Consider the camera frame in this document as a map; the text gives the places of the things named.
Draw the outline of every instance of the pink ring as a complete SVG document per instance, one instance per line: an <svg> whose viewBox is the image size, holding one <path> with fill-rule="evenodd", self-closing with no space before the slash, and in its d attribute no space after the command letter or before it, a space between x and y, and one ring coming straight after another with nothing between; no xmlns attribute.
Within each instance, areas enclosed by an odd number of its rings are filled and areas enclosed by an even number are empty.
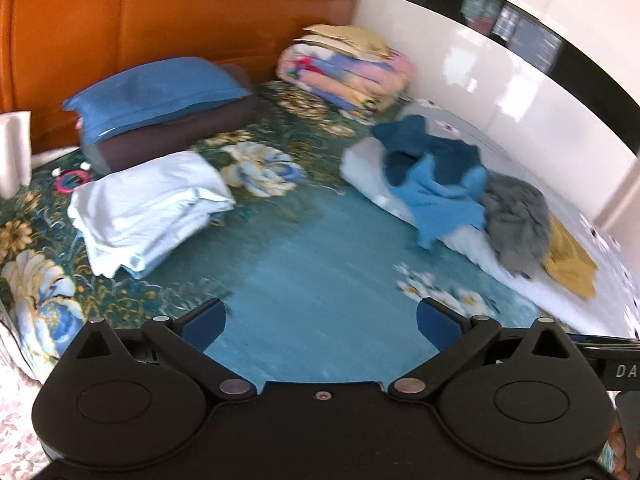
<svg viewBox="0 0 640 480"><path fill-rule="evenodd" d="M64 187L63 182L65 181L66 178L70 176L77 176L82 180L82 182L77 186L72 187L71 189ZM56 191L62 194L73 193L76 187L82 186L82 184L86 184L87 182L89 182L89 180L90 180L89 174L85 170L65 171L65 173L60 175L56 180Z"/></svg>

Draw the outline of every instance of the white folded sheet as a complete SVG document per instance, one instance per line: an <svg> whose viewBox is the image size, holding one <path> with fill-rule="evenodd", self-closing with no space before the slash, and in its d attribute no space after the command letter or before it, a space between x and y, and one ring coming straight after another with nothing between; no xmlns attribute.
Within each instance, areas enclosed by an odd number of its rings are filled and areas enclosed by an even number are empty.
<svg viewBox="0 0 640 480"><path fill-rule="evenodd" d="M178 152L78 187L67 213L92 272L112 278L120 266L145 270L235 204L202 156Z"/></svg>

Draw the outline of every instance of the yellow cloth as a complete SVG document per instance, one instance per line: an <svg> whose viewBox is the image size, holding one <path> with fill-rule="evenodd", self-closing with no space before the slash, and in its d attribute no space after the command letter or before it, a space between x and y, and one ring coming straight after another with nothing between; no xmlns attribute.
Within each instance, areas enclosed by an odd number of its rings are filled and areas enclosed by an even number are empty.
<svg viewBox="0 0 640 480"><path fill-rule="evenodd" d="M384 38L366 28L355 27L354 25L338 26L338 25L312 25L303 30L307 30L312 34L339 40L353 47L361 54L373 54L389 58L391 52Z"/></svg>
<svg viewBox="0 0 640 480"><path fill-rule="evenodd" d="M555 216L549 219L551 245L545 258L546 272L571 292L587 300L596 297L593 286L598 266Z"/></svg>

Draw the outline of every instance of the black wall trim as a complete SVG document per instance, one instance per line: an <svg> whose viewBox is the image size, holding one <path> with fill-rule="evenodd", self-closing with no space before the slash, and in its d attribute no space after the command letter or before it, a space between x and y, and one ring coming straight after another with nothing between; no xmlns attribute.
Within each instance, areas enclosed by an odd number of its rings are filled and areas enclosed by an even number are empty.
<svg viewBox="0 0 640 480"><path fill-rule="evenodd" d="M575 45L523 10L507 0L406 1L473 28L518 54L596 114L634 153L639 151L638 103Z"/></svg>

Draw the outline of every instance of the dark brown pillow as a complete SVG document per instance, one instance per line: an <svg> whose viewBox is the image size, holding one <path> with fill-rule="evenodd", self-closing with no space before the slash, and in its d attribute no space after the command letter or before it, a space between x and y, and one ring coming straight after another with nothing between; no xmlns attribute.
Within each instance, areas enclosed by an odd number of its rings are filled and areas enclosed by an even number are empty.
<svg viewBox="0 0 640 480"><path fill-rule="evenodd" d="M240 67L223 65L220 68L245 88L251 86ZM257 97L250 95L211 110L131 130L96 144L84 144L81 135L82 153L97 173L126 170L148 160L186 150L200 139L250 124L256 103Z"/></svg>

